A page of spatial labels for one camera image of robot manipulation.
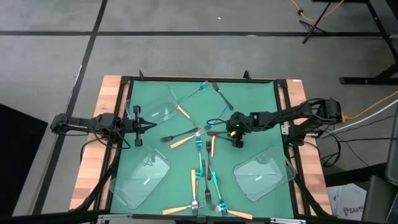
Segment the utensil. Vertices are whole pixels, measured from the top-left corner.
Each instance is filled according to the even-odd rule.
[[[216,186],[218,198],[219,198],[219,200],[220,200],[221,214],[222,214],[223,216],[226,216],[226,215],[228,214],[228,213],[227,213],[227,208],[226,208],[225,202],[224,202],[223,199],[221,198],[220,191],[218,190],[216,172],[211,171],[211,177],[213,178],[213,182],[214,182],[214,185]]]
[[[219,205],[207,205],[207,206],[212,211],[216,211],[216,212],[221,212],[222,211],[222,209],[221,209],[221,207]],[[248,213],[237,212],[237,211],[232,211],[232,210],[228,210],[227,212],[230,213],[230,214],[242,217],[242,218],[247,218],[249,220],[253,219],[253,215],[248,214]]]
[[[228,106],[226,106],[226,107],[222,110],[221,114],[217,116],[217,119],[220,118],[226,111],[228,111]],[[209,123],[210,123],[210,124],[206,124],[205,129],[210,129],[210,128],[212,128],[212,127],[213,127],[213,124],[214,124],[214,120],[211,120]]]
[[[193,215],[198,215],[198,201],[197,201],[197,189],[198,181],[196,178],[196,170],[191,170],[191,181],[192,181],[192,213]]]
[[[202,163],[202,166],[204,167],[204,175],[206,175],[206,161],[202,160],[201,163]],[[211,204],[211,193],[210,193],[209,188],[207,187],[207,180],[205,180],[205,183],[206,183],[206,190],[205,190],[206,203],[208,205],[210,205]]]
[[[186,116],[186,117],[193,123],[194,126],[196,126],[197,128],[201,129],[202,127],[199,126],[199,125],[197,125],[197,124],[193,121],[193,119],[191,118],[191,116],[189,116],[189,114],[188,114],[187,112],[185,112],[185,110],[183,110],[183,109],[181,108],[180,103],[178,102],[178,99],[177,99],[177,97],[175,96],[175,94],[174,94],[174,92],[173,92],[172,89],[170,89],[170,93],[172,94],[172,96],[173,96],[173,98],[174,98],[174,100],[175,100],[175,107],[176,107],[176,109],[179,110],[182,114],[184,114],[184,116]]]
[[[201,135],[202,135],[203,133],[205,133],[205,132],[206,132],[206,130],[205,130],[204,128],[200,128],[199,131],[197,131],[193,136],[187,137],[187,138],[185,138],[185,139],[183,139],[183,140],[179,140],[178,142],[171,144],[170,147],[171,147],[172,149],[174,149],[175,147],[177,147],[177,146],[183,144],[184,142],[188,141],[189,139],[191,139],[191,138],[193,138],[193,137],[199,137],[199,136],[201,136]]]
[[[204,83],[202,83],[196,90],[193,90],[190,94],[188,94],[186,97],[182,98],[180,100],[180,102],[186,100],[188,97],[190,97],[191,95],[193,95],[194,93],[196,93],[198,90],[202,90],[204,88],[207,87],[207,85],[209,84],[209,82],[206,80]]]
[[[211,170],[210,170],[210,166],[211,166],[211,140],[207,140],[206,141],[206,150],[208,153],[208,160],[209,160],[209,166],[208,166],[208,170],[207,170],[207,179],[211,180]]]
[[[197,137],[197,149],[199,151],[199,165],[200,165],[200,173],[199,173],[200,176],[199,177],[203,177],[203,166],[201,164],[201,154],[200,154],[200,149],[201,149],[201,139],[200,139],[200,137]]]
[[[228,108],[230,110],[234,110],[234,107],[231,105],[231,103],[229,103],[228,100],[226,100],[226,98],[224,97],[224,95],[220,92],[220,88],[218,88],[217,83],[213,82],[212,84],[213,84],[214,90],[216,90],[216,92],[221,95],[221,97],[224,99],[225,103],[228,105]]]
[[[211,158],[212,159],[213,159],[213,155],[214,155],[215,143],[216,143],[216,136],[213,136],[211,138]]]
[[[160,141],[161,142],[169,142],[169,141],[173,140],[173,138],[175,138],[175,137],[179,137],[181,135],[188,134],[188,133],[194,133],[194,132],[197,132],[198,130],[199,130],[198,128],[193,128],[193,129],[191,129],[189,131],[185,131],[184,133],[181,133],[181,134],[176,134],[174,136],[167,136],[167,137],[161,138]]]
[[[205,201],[198,202],[198,208],[203,208],[205,206],[206,206],[206,202]],[[170,214],[185,210],[187,208],[192,208],[192,205],[186,205],[186,206],[169,208],[169,209],[163,210],[163,215],[170,215]]]

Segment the orange handle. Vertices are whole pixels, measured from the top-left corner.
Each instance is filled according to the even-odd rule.
[[[183,140],[179,140],[178,142],[171,144],[170,147],[171,147],[172,149],[174,149],[175,147],[181,145],[182,143],[188,141],[189,139],[191,139],[191,138],[193,138],[193,137],[194,137],[194,136],[186,137],[186,138],[183,139]]]
[[[213,158],[214,155],[214,145],[216,143],[216,136],[213,136],[213,138],[211,139],[211,158]]]
[[[188,207],[189,207],[189,205],[177,207],[177,208],[169,208],[169,209],[163,210],[163,215],[168,215],[171,213],[179,212],[179,211],[187,209]]]
[[[244,213],[244,212],[237,212],[237,211],[228,210],[228,213],[231,213],[233,215],[236,215],[236,216],[239,216],[239,217],[242,217],[242,218],[247,218],[247,219],[250,219],[250,220],[253,219],[252,215]]]
[[[191,119],[191,117],[185,112],[180,105],[177,105],[177,109],[181,111],[182,114],[184,114],[188,119]]]
[[[191,181],[192,181],[192,195],[193,195],[193,199],[195,199],[196,193],[197,193],[196,170],[191,170]]]

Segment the white cable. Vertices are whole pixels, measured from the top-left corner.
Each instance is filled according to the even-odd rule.
[[[377,115],[377,114],[383,112],[385,109],[389,108],[390,106],[394,105],[394,104],[397,103],[397,102],[398,102],[398,100],[395,100],[394,102],[390,103],[389,105],[387,105],[387,106],[384,107],[383,109],[379,110],[378,112],[372,114],[371,116],[368,116],[368,117],[366,117],[366,118],[364,118],[364,119],[362,119],[362,120],[360,120],[360,121],[357,121],[357,122],[355,122],[355,123],[352,123],[352,124],[343,126],[343,127],[341,127],[341,128],[338,128],[338,129],[336,129],[336,130],[334,130],[334,131],[331,131],[331,132],[329,132],[326,136],[323,136],[322,138],[326,138],[326,137],[328,137],[329,135],[331,135],[331,134],[333,134],[333,133],[335,133],[335,132],[337,132],[337,131],[341,131],[341,130],[343,130],[343,129],[346,129],[346,128],[348,128],[348,127],[351,127],[351,126],[354,126],[354,125],[356,125],[356,124],[359,124],[359,123],[361,123],[361,122],[363,122],[363,121],[366,121],[367,119],[372,118],[373,116],[375,116],[375,115]]]

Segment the wire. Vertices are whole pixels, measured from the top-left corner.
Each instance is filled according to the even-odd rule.
[[[87,134],[58,134],[58,135],[61,135],[61,136],[87,136],[88,133]]]
[[[355,123],[352,123],[352,124],[343,126],[343,127],[341,127],[341,128],[338,128],[338,129],[336,129],[336,130],[334,130],[334,131],[331,131],[331,132],[329,132],[326,136],[324,136],[324,137],[322,137],[322,138],[325,138],[325,137],[329,136],[330,134],[333,134],[333,133],[335,133],[335,132],[337,132],[337,131],[346,129],[346,128],[348,128],[348,127],[351,127],[351,126],[353,126],[353,125],[356,125],[356,124],[359,124],[359,123],[361,123],[361,122],[363,122],[363,121],[366,121],[367,119],[372,118],[373,116],[375,116],[375,115],[377,115],[377,114],[383,112],[384,110],[388,109],[390,106],[394,105],[394,104],[397,103],[397,102],[398,102],[398,100],[395,100],[395,101],[393,101],[392,103],[390,103],[389,105],[385,106],[383,109],[379,110],[378,112],[376,112],[376,113],[374,113],[374,114],[372,114],[372,115],[370,115],[370,116],[368,116],[368,117],[366,117],[366,118],[364,118],[364,119],[362,119],[362,120],[360,120],[360,121],[357,121],[357,122],[355,122]]]
[[[120,121],[120,119],[117,120],[117,121],[115,122],[115,125],[114,125],[115,128],[116,128],[116,123],[119,122],[119,121]],[[89,128],[89,129],[93,132],[95,138],[99,141],[99,143],[103,144],[103,145],[106,146],[106,147],[110,147],[111,149],[129,149],[129,148],[131,147],[130,144],[120,135],[120,133],[118,132],[118,129],[116,129],[116,133],[119,135],[119,137],[120,137],[124,142],[126,142],[126,144],[128,145],[128,147],[113,147],[113,146],[108,146],[105,142],[101,141],[101,139],[102,139],[102,138],[108,138],[108,141],[111,142],[111,143],[113,144],[113,142],[110,141],[109,136],[102,136],[101,138],[99,138],[98,135],[97,135],[98,132],[96,132],[96,131],[94,130],[94,128],[93,128],[90,124],[88,124],[88,123],[86,123],[86,122],[82,122],[82,121],[80,121],[80,123],[86,125],[87,128]]]
[[[98,141],[98,140],[97,140],[97,139],[90,140],[90,141],[84,143],[84,144],[81,146],[81,149],[80,149],[80,163],[81,163],[81,161],[83,160],[83,152],[84,152],[84,150],[85,150],[85,147],[86,147],[88,144],[90,144],[90,143],[92,143],[92,142],[95,142],[95,141]]]
[[[361,115],[364,114],[365,112],[367,112],[367,111],[369,111],[370,109],[374,108],[375,106],[377,106],[378,104],[382,103],[383,101],[385,101],[385,100],[387,100],[387,99],[393,97],[393,96],[396,95],[397,93],[398,93],[398,91],[395,91],[395,93],[393,93],[393,94],[391,94],[391,95],[385,97],[385,98],[382,99],[382,100],[379,100],[378,102],[376,102],[376,103],[373,104],[372,106],[366,108],[365,110],[363,110],[363,111],[360,112],[359,114],[357,114],[357,115],[355,115],[355,116],[353,116],[353,117],[346,117],[346,119],[356,119],[356,118],[358,118],[359,116],[361,116]]]
[[[339,139],[340,141],[344,141],[344,140],[342,140],[340,137],[336,136],[335,134],[331,134],[331,135],[335,138],[335,140],[336,140],[338,146],[340,145],[340,142],[337,141],[337,139]],[[367,164],[365,161],[363,161],[363,159],[361,159],[361,158],[357,155],[357,153],[355,153],[354,149],[350,146],[350,144],[348,144],[348,142],[344,142],[344,143],[348,146],[348,148],[351,150],[351,152],[352,152],[363,164],[365,164],[367,167],[369,167],[369,168],[372,170],[372,172],[373,172],[374,174],[376,173],[376,171],[375,171],[371,166],[369,166],[369,164]],[[334,162],[334,164],[336,164],[336,163],[338,162],[338,160],[340,159],[341,148],[339,148],[339,152],[336,152],[336,153],[334,153],[334,154],[337,154],[337,155],[338,155],[338,159],[336,158],[336,160],[335,160],[335,162]]]
[[[364,124],[364,125],[361,125],[361,126],[356,127],[356,128],[350,128],[350,129],[348,129],[348,130],[346,130],[346,131],[340,131],[340,132],[337,132],[337,133],[335,133],[335,134],[346,133],[346,132],[348,132],[348,131],[352,131],[352,130],[356,130],[356,129],[359,129],[359,128],[363,128],[363,127],[365,127],[365,126],[369,126],[369,125],[371,125],[371,124],[374,124],[374,123],[377,123],[377,122],[380,122],[380,121],[385,121],[385,120],[387,120],[387,119],[389,119],[389,118],[393,118],[393,117],[394,117],[394,116],[388,116],[388,117],[386,117],[386,118],[383,118],[383,119],[380,119],[380,120],[377,120],[377,121],[373,121],[372,123]]]
[[[364,139],[349,139],[339,142],[352,142],[352,141],[375,141],[375,140],[397,140],[398,138],[364,138]]]
[[[294,1],[294,0],[291,0],[292,1],[292,3],[294,4],[294,6],[296,7],[296,9],[298,10],[298,11],[300,11],[301,9],[299,8],[299,6],[296,4],[296,2]],[[326,13],[326,15],[324,15],[322,18],[326,18],[326,17],[328,17],[334,10],[336,10],[340,5],[341,5],[341,3],[343,3],[345,0],[341,0],[341,2],[339,2],[339,4],[337,4],[332,10],[330,10],[328,13]],[[307,21],[310,21],[310,22],[315,22],[315,21],[317,21],[318,19],[309,19],[309,18],[307,18],[306,16],[304,16],[304,13],[303,12],[301,12],[300,13],[300,15],[305,19],[305,20],[307,20]]]

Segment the yellow cable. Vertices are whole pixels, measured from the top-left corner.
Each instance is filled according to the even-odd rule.
[[[300,8],[299,8],[299,6],[296,4],[296,2],[294,2],[294,0],[291,0],[292,1],[292,3],[294,4],[294,6],[296,7],[296,9],[299,11],[300,10]],[[334,10],[336,10],[340,5],[341,5],[341,3],[343,3],[345,0],[341,0],[341,2],[339,3],[339,4],[337,4],[337,6],[335,6],[331,11],[329,11],[326,15],[324,15],[322,18],[326,18],[326,17],[328,17]],[[309,18],[307,18],[306,16],[304,16],[304,13],[300,13],[300,15],[305,19],[305,20],[307,20],[307,21],[310,21],[310,22],[315,22],[315,21],[317,21],[318,19],[309,19]]]
[[[359,116],[361,116],[362,114],[364,114],[365,112],[367,112],[367,111],[369,111],[370,109],[372,109],[372,108],[374,108],[375,106],[377,106],[379,103],[383,102],[384,100],[393,97],[393,96],[396,95],[397,93],[398,93],[398,91],[395,91],[395,93],[393,93],[393,94],[391,94],[391,95],[385,97],[384,99],[378,101],[377,103],[375,103],[375,104],[373,104],[372,106],[366,108],[364,111],[360,112],[359,114],[357,114],[357,115],[355,115],[355,116],[353,116],[353,117],[345,116],[344,118],[345,118],[345,120],[347,120],[347,119],[356,119],[356,118],[358,118]]]

